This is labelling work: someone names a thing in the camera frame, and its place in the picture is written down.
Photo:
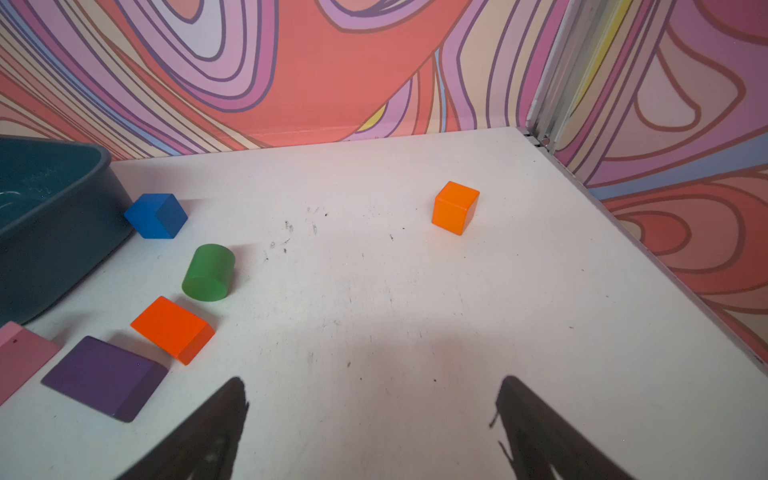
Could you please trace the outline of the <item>purple wooden brick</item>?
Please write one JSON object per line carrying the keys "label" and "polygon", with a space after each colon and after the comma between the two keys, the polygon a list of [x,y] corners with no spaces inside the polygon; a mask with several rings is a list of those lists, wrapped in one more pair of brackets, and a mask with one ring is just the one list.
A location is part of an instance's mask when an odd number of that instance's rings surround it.
{"label": "purple wooden brick", "polygon": [[168,374],[162,364],[86,336],[41,384],[100,413],[132,422]]}

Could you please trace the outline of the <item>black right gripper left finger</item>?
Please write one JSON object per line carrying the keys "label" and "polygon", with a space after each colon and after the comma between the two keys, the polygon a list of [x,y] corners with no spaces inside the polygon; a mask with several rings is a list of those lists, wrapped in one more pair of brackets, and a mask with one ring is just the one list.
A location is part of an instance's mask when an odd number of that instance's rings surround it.
{"label": "black right gripper left finger", "polygon": [[230,479],[249,409],[245,385],[233,377],[122,479]]}

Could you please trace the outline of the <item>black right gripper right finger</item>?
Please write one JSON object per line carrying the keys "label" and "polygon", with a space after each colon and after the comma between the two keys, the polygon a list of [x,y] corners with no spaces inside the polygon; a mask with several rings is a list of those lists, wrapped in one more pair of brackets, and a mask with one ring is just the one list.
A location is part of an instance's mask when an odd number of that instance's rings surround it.
{"label": "black right gripper right finger", "polygon": [[516,376],[501,383],[496,416],[507,437],[502,446],[518,479],[629,479]]}

